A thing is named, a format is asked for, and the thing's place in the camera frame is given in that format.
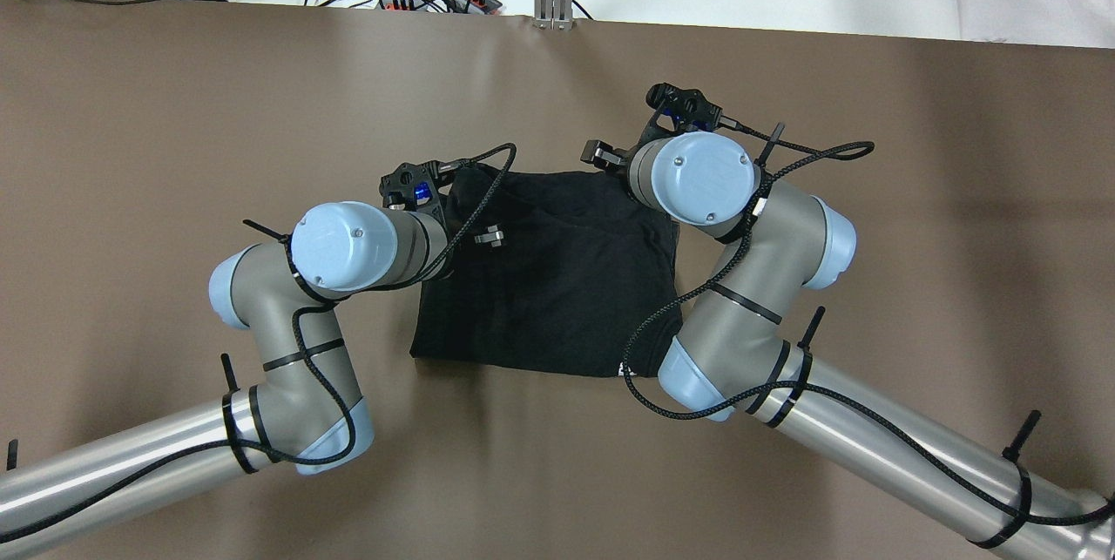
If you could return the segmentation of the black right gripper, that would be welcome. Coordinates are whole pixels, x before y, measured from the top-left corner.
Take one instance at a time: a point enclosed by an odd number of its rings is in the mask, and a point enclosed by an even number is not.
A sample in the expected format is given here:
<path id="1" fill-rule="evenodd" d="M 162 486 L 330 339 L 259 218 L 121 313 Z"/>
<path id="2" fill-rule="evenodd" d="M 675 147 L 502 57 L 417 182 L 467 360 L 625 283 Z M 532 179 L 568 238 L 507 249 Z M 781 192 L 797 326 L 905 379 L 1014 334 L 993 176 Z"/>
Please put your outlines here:
<path id="1" fill-rule="evenodd" d="M 714 132 L 723 127 L 723 108 L 709 102 L 698 89 L 657 83 L 646 93 L 644 102 L 653 114 L 633 147 L 624 149 L 603 139 L 588 139 L 580 155 L 581 162 L 603 172 L 623 172 L 631 167 L 637 152 L 656 139 L 687 132 Z"/>

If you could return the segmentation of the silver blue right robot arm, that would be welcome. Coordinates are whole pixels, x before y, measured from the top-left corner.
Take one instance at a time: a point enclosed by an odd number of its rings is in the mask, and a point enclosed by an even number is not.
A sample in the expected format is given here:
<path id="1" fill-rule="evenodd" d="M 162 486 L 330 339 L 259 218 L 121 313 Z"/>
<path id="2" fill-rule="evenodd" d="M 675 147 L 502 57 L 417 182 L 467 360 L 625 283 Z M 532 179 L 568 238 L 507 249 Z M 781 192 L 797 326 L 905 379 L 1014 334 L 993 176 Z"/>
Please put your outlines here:
<path id="1" fill-rule="evenodd" d="M 993 556 L 1111 559 L 1112 498 L 1067 491 L 1022 464 L 1039 412 L 993 453 L 820 361 L 811 345 L 824 307 L 799 341 L 780 334 L 801 291 L 831 287 L 857 247 L 849 219 L 787 176 L 864 158 L 875 143 L 797 145 L 783 126 L 758 132 L 668 83 L 644 102 L 652 116 L 633 147 L 590 139 L 582 162 L 724 247 L 706 281 L 626 341 L 620 373 L 644 408 L 678 421 L 748 415 Z"/>

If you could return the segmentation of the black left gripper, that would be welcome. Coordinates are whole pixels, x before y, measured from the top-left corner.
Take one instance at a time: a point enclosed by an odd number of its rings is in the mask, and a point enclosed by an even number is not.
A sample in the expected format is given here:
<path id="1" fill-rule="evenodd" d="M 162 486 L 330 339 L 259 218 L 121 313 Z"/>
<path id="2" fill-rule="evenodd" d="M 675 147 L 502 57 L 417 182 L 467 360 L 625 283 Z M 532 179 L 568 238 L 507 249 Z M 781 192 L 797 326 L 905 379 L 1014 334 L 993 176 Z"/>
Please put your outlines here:
<path id="1" fill-rule="evenodd" d="M 450 186 L 462 167 L 463 162 L 401 163 L 379 180 L 382 206 L 433 219 L 442 226 L 443 234 L 453 239 L 455 234 L 446 216 L 447 196 L 442 189 Z M 498 249 L 504 242 L 502 226 L 486 226 L 474 235 L 474 247 L 479 249 Z"/>

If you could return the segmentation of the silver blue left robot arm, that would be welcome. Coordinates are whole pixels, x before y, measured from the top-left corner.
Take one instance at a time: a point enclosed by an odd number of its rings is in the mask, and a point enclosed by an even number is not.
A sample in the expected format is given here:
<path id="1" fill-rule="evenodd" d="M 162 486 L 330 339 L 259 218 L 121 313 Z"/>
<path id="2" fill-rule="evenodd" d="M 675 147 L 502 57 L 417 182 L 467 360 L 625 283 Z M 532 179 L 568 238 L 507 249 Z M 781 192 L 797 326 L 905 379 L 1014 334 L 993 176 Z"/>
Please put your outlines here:
<path id="1" fill-rule="evenodd" d="M 264 374 L 241 387 L 222 358 L 220 400 L 87 442 L 3 473 L 3 557 L 25 559 L 103 527 L 159 511 L 277 463 L 316 476 L 362 455 L 375 437 L 334 309 L 446 271 L 476 223 L 453 229 L 442 189 L 481 160 L 403 164 L 380 180 L 381 206 L 340 200 L 287 233 L 268 232 L 220 262 L 209 281 L 220 320 L 251 335 Z"/>

